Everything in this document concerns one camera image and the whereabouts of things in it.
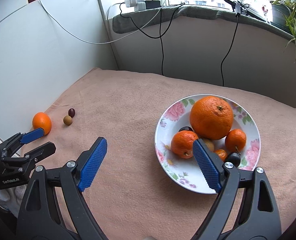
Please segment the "left hand in glove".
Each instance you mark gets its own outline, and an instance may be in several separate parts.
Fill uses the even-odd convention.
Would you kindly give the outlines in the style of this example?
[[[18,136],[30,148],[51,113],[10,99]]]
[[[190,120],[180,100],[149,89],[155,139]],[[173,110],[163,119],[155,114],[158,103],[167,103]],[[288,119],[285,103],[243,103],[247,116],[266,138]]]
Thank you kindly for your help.
[[[26,185],[0,190],[0,206],[18,217]]]

